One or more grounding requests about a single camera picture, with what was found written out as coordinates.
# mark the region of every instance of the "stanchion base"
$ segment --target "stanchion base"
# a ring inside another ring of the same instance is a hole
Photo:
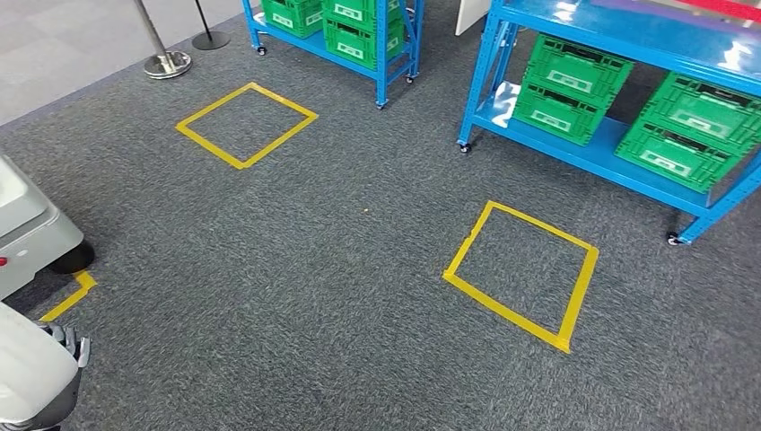
[[[190,70],[192,64],[190,56],[181,51],[167,51],[167,56],[171,59],[173,68],[167,70],[159,56],[151,56],[145,60],[145,74],[151,79],[168,79],[180,76]]]
[[[209,31],[209,33],[212,35],[211,39],[209,39],[209,35],[205,32],[193,38],[193,48],[201,49],[202,51],[210,51],[212,49],[219,49],[230,43],[230,35],[224,31]]]

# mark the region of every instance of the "blue metal shelf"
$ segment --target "blue metal shelf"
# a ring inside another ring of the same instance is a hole
[[[287,42],[297,48],[301,48],[307,52],[310,52],[311,54],[325,58],[326,60],[331,61],[339,66],[343,66],[349,70],[352,70],[357,74],[369,77],[375,81],[375,103],[379,108],[382,108],[388,102],[388,99],[386,98],[386,90],[389,84],[393,83],[402,75],[407,75],[409,78],[415,78],[419,74],[421,36],[423,32],[424,0],[415,0],[415,16],[412,20],[409,19],[408,14],[403,13],[409,41],[405,41],[402,52],[393,58],[386,58],[387,8],[384,2],[377,2],[378,30],[376,40],[378,41],[378,46],[376,47],[376,58],[378,58],[378,65],[386,66],[376,66],[375,69],[370,69],[369,67],[358,65],[352,61],[328,52],[322,31],[318,31],[305,39],[299,39],[286,31],[282,31],[274,27],[267,27],[265,24],[257,22],[254,20],[253,10],[249,0],[242,1],[243,10],[246,15],[246,22],[249,26],[249,33],[251,35],[251,42],[254,49],[263,47],[261,41],[259,40],[259,33],[263,31],[275,39]],[[406,57],[407,59],[397,66],[397,63],[399,63],[403,57]],[[391,73],[388,71],[390,67],[395,67]]]
[[[675,15],[668,8],[633,7],[631,0],[497,0],[486,19],[463,113],[458,138],[463,150],[469,149],[471,129],[478,126],[695,216],[671,243],[694,241],[761,187],[761,152],[722,196],[710,201],[708,194],[616,157],[614,150],[626,124],[604,119],[589,145],[582,147],[511,119],[520,87],[503,82],[503,77],[519,25],[761,95],[761,57],[756,55],[761,52],[761,39],[740,26],[717,26]],[[487,83],[494,65],[494,77]],[[485,84],[490,84],[489,91],[481,101]]]
[[[708,212],[708,195],[698,193],[620,157],[613,151],[629,126],[605,118],[587,146],[580,146],[511,119],[520,86],[502,83],[476,110],[473,124],[544,154],[607,178],[695,216]]]

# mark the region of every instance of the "crate label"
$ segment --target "crate label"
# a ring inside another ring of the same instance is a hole
[[[692,171],[692,169],[690,169],[688,166],[685,166],[682,163],[676,163],[673,160],[667,159],[666,157],[663,157],[660,154],[654,153],[650,150],[644,150],[643,153],[640,154],[640,158],[645,160],[647,163],[652,163],[663,169],[674,172],[680,177],[686,178]]]
[[[357,49],[355,47],[350,47],[350,46],[346,45],[345,43],[338,42],[338,46],[336,47],[336,49],[338,49],[339,51],[341,51],[343,53],[346,53],[346,54],[348,54],[348,55],[350,55],[352,57],[357,57],[360,60],[364,60],[364,52],[363,51],[361,51],[361,50],[359,50],[359,49]]]
[[[357,21],[362,20],[362,11],[357,11],[356,9],[352,9],[351,7],[346,7],[342,4],[336,3],[336,5],[333,6],[333,12],[338,13],[339,15],[347,16],[353,20],[357,20]]]
[[[322,11],[319,11],[313,15],[308,16],[306,20],[307,26],[310,26],[313,23],[318,22],[320,20],[322,20]]]
[[[707,134],[720,137],[721,139],[729,136],[731,132],[730,128],[724,125],[716,124],[708,119],[700,119],[685,110],[677,110],[670,118],[677,123],[682,123],[690,128],[702,130]]]
[[[592,83],[584,81],[583,79],[574,78],[573,76],[566,75],[556,70],[551,70],[547,79],[554,81],[558,84],[562,84],[571,88],[575,88],[580,92],[592,92]]]
[[[571,123],[569,123],[568,121],[557,119],[551,115],[547,115],[541,110],[534,110],[533,112],[531,112],[531,117],[535,119],[536,121],[545,123],[548,126],[552,126],[553,128],[559,128],[563,130],[564,132],[571,131]]]
[[[288,27],[289,29],[293,28],[293,21],[289,20],[288,18],[285,18],[283,15],[278,15],[277,13],[273,13],[272,21],[281,23],[285,27]]]

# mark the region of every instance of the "white panel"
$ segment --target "white panel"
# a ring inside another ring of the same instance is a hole
[[[27,184],[28,179],[0,154],[0,237],[42,214],[48,200]]]
[[[0,303],[0,423],[33,418],[77,370],[74,358],[53,337]]]
[[[459,36],[486,15],[491,3],[491,0],[459,0],[457,28],[454,35]]]

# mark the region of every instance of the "chrome pole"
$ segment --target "chrome pole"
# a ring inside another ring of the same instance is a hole
[[[150,56],[145,60],[144,70],[148,77],[152,79],[167,79],[187,72],[191,65],[190,56],[182,51],[167,51],[161,38],[159,38],[159,33],[153,26],[143,0],[135,0],[135,6],[140,14],[140,18],[143,20],[145,30],[148,31],[148,37],[156,49],[156,55]]]

